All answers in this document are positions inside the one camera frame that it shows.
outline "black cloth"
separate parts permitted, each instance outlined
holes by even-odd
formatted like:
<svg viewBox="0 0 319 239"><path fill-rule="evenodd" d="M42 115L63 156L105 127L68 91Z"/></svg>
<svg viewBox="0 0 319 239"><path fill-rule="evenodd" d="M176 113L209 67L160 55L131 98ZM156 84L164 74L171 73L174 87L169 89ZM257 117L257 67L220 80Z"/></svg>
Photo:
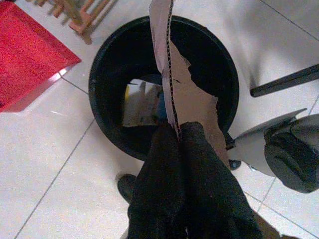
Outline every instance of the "black cloth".
<svg viewBox="0 0 319 239"><path fill-rule="evenodd" d="M129 239L261 239L237 180L197 122L160 127L129 206Z"/></svg>

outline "white tile floor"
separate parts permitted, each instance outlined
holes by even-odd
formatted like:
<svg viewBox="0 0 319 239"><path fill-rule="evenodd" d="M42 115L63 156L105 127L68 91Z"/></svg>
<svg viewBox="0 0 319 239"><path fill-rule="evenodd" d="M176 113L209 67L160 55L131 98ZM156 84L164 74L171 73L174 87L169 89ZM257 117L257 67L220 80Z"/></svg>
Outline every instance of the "white tile floor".
<svg viewBox="0 0 319 239"><path fill-rule="evenodd" d="M122 24L147 15L150 1L118 0L93 32L91 45L84 44L67 25L62 27L61 19L48 15L50 4L40 8L16 1L82 63L24 112L0 114L1 239L119 239L125 232L128 205L117 191L115 178L121 173L138 174L142 163L104 137L93 121L87 84L102 43ZM279 13L259 0L176 0L174 13L207 26L234 59L240 103L230 130L233 137L303 107L308 108L305 114L319 113L318 80L260 98L249 95L252 84L319 62L319 41L305 32L316 34L309 26L312 21L300 29L303 22L292 23L296 18L290 17L284 6L266 2ZM317 16L318 2L313 9ZM240 159L236 151L230 157ZM318 192L296 193L244 163L233 174L253 210L280 232L302 239L319 238Z"/></svg>

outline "cardboard piece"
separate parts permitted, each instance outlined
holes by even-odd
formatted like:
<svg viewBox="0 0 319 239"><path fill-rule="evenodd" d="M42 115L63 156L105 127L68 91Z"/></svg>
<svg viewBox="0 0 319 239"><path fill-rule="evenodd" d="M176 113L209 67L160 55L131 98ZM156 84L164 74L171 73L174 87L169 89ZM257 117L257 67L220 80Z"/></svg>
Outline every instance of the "cardboard piece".
<svg viewBox="0 0 319 239"><path fill-rule="evenodd" d="M217 98L191 80L190 63L170 40L173 0L153 0L150 6L151 31L158 70L162 74L168 122L179 140L179 125L197 121L204 127L207 141L229 168L225 138L217 123Z"/></svg>

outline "black metal bar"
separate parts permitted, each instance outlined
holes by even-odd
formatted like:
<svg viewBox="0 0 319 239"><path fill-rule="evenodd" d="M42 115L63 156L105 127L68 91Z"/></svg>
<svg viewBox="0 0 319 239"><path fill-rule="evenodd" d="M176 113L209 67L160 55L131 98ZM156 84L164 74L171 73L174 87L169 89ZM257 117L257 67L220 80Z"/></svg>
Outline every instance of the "black metal bar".
<svg viewBox="0 0 319 239"><path fill-rule="evenodd" d="M283 89L292 86L297 86L316 79L319 79L319 64L310 66L291 75L284 76L275 81L253 88L250 90L250 95L252 97L264 96L276 91L281 91Z"/></svg>

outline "gray object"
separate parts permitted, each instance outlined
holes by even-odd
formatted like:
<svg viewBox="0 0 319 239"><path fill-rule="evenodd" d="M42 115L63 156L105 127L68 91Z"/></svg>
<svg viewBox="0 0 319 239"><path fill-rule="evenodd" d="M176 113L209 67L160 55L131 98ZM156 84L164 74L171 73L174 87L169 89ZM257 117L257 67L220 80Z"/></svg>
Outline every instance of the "gray object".
<svg viewBox="0 0 319 239"><path fill-rule="evenodd" d="M236 139L244 161L302 193L319 188L319 115L296 111L261 124Z"/></svg>

